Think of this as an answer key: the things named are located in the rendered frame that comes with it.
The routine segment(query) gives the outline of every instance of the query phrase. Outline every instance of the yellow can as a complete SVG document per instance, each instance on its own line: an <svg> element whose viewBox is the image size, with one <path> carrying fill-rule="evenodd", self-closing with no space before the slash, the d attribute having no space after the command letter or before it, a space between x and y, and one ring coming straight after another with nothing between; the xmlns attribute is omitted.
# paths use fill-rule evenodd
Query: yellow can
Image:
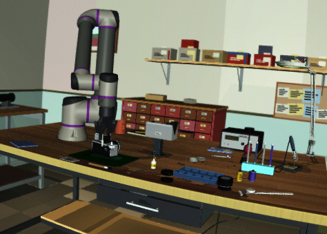
<svg viewBox="0 0 327 234"><path fill-rule="evenodd" d="M236 181L237 182L242 182L243 180L243 172L241 170L237 171L237 176L236 176Z"/></svg>

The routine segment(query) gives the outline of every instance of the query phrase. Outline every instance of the cork board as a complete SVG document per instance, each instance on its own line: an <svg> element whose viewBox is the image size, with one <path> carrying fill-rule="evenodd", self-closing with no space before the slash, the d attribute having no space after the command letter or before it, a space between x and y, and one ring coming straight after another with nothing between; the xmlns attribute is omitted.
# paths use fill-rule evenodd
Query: cork board
<svg viewBox="0 0 327 234"><path fill-rule="evenodd" d="M315 123L327 124L327 90L325 95L321 90L322 86L316 86ZM274 118L310 122L310 96L310 85L277 82Z"/></svg>

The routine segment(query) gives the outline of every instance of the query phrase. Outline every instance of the floor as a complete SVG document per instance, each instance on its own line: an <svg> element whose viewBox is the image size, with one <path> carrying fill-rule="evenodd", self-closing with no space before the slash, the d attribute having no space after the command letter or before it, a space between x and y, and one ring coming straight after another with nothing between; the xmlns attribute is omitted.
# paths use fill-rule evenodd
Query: floor
<svg viewBox="0 0 327 234"><path fill-rule="evenodd" d="M18 167L38 173L38 167L32 164L25 164ZM97 201L96 182L80 179L79 184L79 199L82 201L189 231L205 234L299 234L299 228L271 224L235 215L218 214L216 212L209 217L201 228L186 226L99 202ZM20 223L31 220L33 217L38 217L72 202L72 177L69 175L45 169L45 188L39 190L37 186L38 182L36 181L0 192L0 233ZM57 234L64 232L39 223L20 233ZM320 226L319 234L327 234L327 226Z"/></svg>

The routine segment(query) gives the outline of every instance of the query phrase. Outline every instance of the orange cup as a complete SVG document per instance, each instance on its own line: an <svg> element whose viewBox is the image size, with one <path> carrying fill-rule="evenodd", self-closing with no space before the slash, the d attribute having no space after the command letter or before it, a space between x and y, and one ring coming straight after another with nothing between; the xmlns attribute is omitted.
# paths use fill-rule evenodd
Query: orange cup
<svg viewBox="0 0 327 234"><path fill-rule="evenodd" d="M120 119L117 121L116 134L126 134L126 120Z"/></svg>

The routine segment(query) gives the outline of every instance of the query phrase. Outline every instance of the green cutting mat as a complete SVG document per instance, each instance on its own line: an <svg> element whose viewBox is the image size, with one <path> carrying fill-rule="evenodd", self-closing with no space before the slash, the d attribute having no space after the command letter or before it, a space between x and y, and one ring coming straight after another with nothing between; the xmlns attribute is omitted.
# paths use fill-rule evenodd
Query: green cutting mat
<svg viewBox="0 0 327 234"><path fill-rule="evenodd" d="M78 153L70 154L69 156L84 159L89 162L97 162L108 166L123 166L139 159L138 157L130 157L128 155L122 154L118 154L116 157L106 159L103 155L93 153L92 150L81 151Z"/></svg>

